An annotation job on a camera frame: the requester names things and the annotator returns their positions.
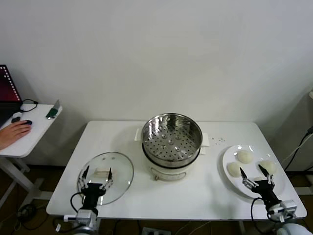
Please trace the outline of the person's bare hand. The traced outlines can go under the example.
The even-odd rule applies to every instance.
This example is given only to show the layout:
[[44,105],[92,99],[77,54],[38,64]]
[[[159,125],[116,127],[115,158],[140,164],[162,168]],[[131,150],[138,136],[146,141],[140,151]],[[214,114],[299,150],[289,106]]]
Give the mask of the person's bare hand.
[[11,123],[0,131],[0,149],[3,150],[17,140],[26,136],[31,131],[31,125],[27,121],[17,121]]

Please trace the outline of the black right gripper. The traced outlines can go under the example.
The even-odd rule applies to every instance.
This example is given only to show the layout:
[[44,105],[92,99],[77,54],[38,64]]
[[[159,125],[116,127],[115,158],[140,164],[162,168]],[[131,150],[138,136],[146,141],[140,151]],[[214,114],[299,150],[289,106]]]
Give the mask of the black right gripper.
[[242,183],[248,189],[251,189],[252,192],[257,193],[263,199],[263,202],[266,207],[272,207],[274,205],[280,204],[281,200],[278,199],[276,194],[273,192],[275,184],[273,182],[273,175],[270,175],[269,172],[262,167],[260,164],[258,165],[261,172],[267,178],[267,180],[260,180],[260,181],[251,181],[248,179],[247,175],[245,174],[244,170],[240,167]]

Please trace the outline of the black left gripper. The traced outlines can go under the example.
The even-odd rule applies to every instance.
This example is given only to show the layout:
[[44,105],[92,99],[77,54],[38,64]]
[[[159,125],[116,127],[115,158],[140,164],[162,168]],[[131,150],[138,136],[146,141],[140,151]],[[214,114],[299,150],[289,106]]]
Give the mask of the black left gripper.
[[82,194],[85,196],[83,202],[83,209],[94,209],[97,206],[98,198],[105,194],[113,185],[112,168],[110,168],[108,177],[105,183],[86,183],[86,177],[89,171],[89,165],[85,167],[78,176],[78,189],[82,190]]

